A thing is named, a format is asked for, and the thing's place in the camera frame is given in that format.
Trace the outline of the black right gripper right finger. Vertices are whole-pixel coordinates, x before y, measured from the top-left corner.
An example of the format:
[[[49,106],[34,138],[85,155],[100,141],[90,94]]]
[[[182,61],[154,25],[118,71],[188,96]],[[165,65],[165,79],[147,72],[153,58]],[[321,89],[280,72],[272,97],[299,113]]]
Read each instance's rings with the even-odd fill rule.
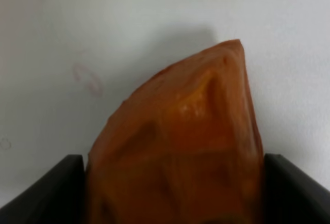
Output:
[[[329,190],[280,154],[266,154],[265,223],[329,223]]]

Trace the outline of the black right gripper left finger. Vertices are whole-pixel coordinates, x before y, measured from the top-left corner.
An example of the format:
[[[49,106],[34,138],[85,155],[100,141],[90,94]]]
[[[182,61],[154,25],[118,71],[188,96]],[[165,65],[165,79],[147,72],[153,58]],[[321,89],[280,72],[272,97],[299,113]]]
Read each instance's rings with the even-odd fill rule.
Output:
[[[83,157],[68,155],[1,207],[1,223],[82,223],[84,189]]]

